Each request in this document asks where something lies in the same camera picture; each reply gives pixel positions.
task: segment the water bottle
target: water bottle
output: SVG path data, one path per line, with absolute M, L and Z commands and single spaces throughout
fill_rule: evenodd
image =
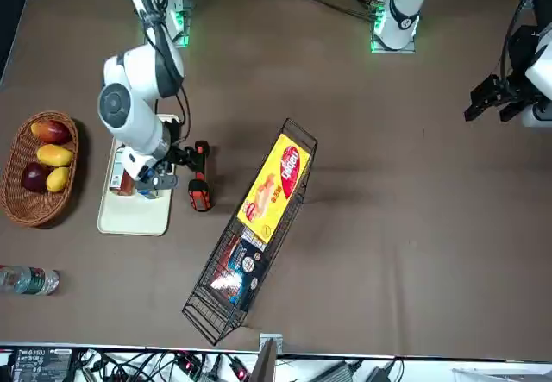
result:
M 53 293 L 59 283 L 54 270 L 0 265 L 0 292 L 42 296 Z

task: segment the wire basket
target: wire basket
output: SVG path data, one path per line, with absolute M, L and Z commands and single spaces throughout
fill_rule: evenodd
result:
M 37 161 L 36 150 L 43 145 L 31 133 L 31 125 L 41 120 L 51 119 L 63 123 L 72 140 L 63 145 L 72 151 L 69 165 L 69 180 L 60 193 L 44 194 L 27 191 L 21 186 L 21 177 L 25 166 Z M 65 113 L 48 111 L 30 117 L 17 131 L 16 138 L 9 151 L 8 162 L 3 170 L 0 184 L 0 202 L 10 220 L 27 227 L 37 227 L 55 218 L 67 205 L 71 196 L 72 182 L 75 177 L 78 157 L 78 132 L 75 122 Z
M 278 226 L 266 245 L 266 250 L 262 252 L 260 260 L 256 264 L 256 268 L 262 269 L 258 282 L 255 283 L 254 287 L 249 283 L 235 283 L 235 272 L 231 272 L 225 266 L 224 261 L 228 258 L 228 253 L 230 249 L 233 248 L 236 240 L 240 240 L 244 233 L 247 234 L 250 232 L 250 230 L 238 219 L 238 212 L 280 134 L 287 135 L 292 141 L 303 148 L 303 150 L 310 155 L 309 162 L 304 169 L 297 188 L 289 199 Z M 259 289 L 303 203 L 307 183 L 311 174 L 312 163 L 317 150 L 317 144 L 317 140 L 303 128 L 298 126 L 293 120 L 289 118 L 285 120 L 269 152 L 265 155 L 259 171 L 255 174 L 243 199 L 240 201 L 240 205 L 238 205 L 234 211 L 214 251 L 207 260 L 182 312 L 194 327 L 213 345 L 216 345 L 226 337 L 228 333 L 242 325 L 249 308 L 259 293 Z M 211 285 L 213 278 L 225 282 L 224 288 L 214 289 Z M 244 286 L 248 289 L 252 289 L 252 291 L 240 291 Z

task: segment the tabletop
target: tabletop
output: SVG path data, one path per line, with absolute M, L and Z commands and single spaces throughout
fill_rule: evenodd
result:
M 221 347 L 255 349 L 263 331 L 293 352 L 549 359 L 551 135 L 462 115 L 518 0 L 427 0 L 414 55 L 369 53 L 365 22 L 308 0 L 194 1 L 181 53 L 216 207 L 194 212 L 176 190 L 167 232 L 142 237 L 97 231 L 111 144 L 97 96 L 104 61 L 143 42 L 132 4 L 28 0 L 0 161 L 42 110 L 79 122 L 81 159 L 57 225 L 0 217 L 4 264 L 61 271 L 51 297 L 3 296 L 0 340 L 208 347 L 182 306 L 289 116 L 319 142 L 305 205 Z

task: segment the cereal box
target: cereal box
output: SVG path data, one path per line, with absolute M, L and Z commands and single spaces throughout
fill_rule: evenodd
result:
M 281 134 L 241 205 L 238 219 L 265 243 L 273 236 L 309 158 L 297 143 Z

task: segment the wicker basket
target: wicker basket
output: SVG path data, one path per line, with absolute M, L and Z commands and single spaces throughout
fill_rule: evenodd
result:
M 72 141 L 62 145 L 73 152 L 69 166 L 69 180 L 66 188 L 59 193 L 46 192 L 43 194 L 27 191 L 21 186 L 21 177 L 25 166 L 29 162 L 37 162 L 36 150 L 44 143 L 36 139 L 31 133 L 31 124 L 42 120 L 52 119 L 63 123 L 69 129 Z M 29 118 L 17 131 L 14 143 L 9 151 L 8 162 L 3 170 L 0 184 L 0 200 L 7 216 L 18 224 L 36 227 L 55 218 L 66 206 L 71 195 L 72 181 L 78 158 L 78 133 L 75 122 L 65 113 L 48 111 Z

